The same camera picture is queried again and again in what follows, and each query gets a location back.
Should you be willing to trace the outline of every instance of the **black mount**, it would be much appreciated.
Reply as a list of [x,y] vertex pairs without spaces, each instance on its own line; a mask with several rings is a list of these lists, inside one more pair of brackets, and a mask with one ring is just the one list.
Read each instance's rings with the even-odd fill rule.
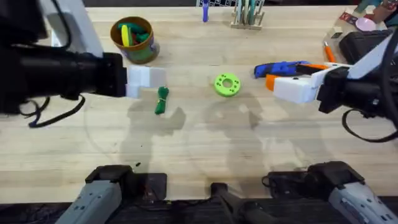
[[99,166],[86,178],[86,184],[96,180],[119,183],[123,200],[156,201],[167,195],[166,174],[136,174],[131,166]]
[[328,201],[333,189],[343,189],[345,184],[359,182],[365,184],[360,176],[348,164],[331,161],[315,164],[308,171],[270,172],[263,177],[273,198],[316,198]]
[[291,220],[276,218],[266,213],[255,200],[241,199],[228,192],[224,183],[211,184],[211,197],[219,197],[225,213],[232,224],[288,224]]

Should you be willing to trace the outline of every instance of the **green toy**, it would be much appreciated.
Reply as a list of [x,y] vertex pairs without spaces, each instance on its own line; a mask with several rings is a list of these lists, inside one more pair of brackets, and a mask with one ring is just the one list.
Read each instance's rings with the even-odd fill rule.
[[241,81],[232,73],[224,73],[217,76],[214,88],[220,96],[231,97],[241,89]]
[[139,43],[142,43],[142,42],[144,42],[145,40],[147,40],[148,37],[149,37],[149,34],[148,34],[148,33],[145,33],[145,34],[137,34],[137,35],[136,35],[136,40],[137,40]]
[[135,34],[144,34],[145,33],[145,29],[142,28],[141,26],[132,23],[132,22],[121,22],[118,24],[118,29],[122,29],[122,26],[126,25],[128,26],[128,28],[131,29],[131,31]]
[[159,100],[157,101],[155,114],[159,115],[166,111],[166,99],[167,96],[169,95],[169,89],[165,86],[161,86],[157,90],[157,94],[159,96]]

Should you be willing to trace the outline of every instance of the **green ring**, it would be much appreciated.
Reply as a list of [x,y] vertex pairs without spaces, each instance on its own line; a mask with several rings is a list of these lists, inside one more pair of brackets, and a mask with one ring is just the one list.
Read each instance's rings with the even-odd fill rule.
[[[231,87],[225,87],[223,82],[230,80]],[[231,97],[238,94],[241,89],[241,81],[232,73],[224,73],[217,76],[214,81],[214,88],[220,96]]]

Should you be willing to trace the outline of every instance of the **tool holder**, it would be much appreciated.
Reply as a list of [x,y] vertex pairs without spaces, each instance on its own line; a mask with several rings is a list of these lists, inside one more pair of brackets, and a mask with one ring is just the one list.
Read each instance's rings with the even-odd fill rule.
[[261,30],[262,29],[261,23],[262,23],[262,19],[264,18],[264,14],[265,14],[265,12],[261,12],[262,6],[264,5],[264,0],[261,0],[259,2],[259,6],[256,6],[256,7],[258,7],[258,11],[256,12],[256,10],[254,10],[255,13],[253,15],[253,19],[252,19],[251,23],[250,23],[250,18],[249,18],[250,13],[245,12],[245,8],[242,6],[239,7],[239,9],[241,9],[241,11],[238,12],[237,10],[239,10],[239,9],[237,9],[237,5],[238,5],[238,2],[236,2],[234,11],[232,12],[233,20],[231,22],[231,28]]

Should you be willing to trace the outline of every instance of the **pen holder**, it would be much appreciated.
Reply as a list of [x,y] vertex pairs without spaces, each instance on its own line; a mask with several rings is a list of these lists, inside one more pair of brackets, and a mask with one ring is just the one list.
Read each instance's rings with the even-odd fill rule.
[[[140,44],[130,47],[123,46],[121,31],[118,29],[118,24],[125,22],[131,22],[141,26],[149,34],[149,37]],[[111,38],[122,54],[132,63],[148,63],[155,59],[159,54],[160,47],[155,42],[152,26],[144,18],[132,16],[118,20],[111,28]]]

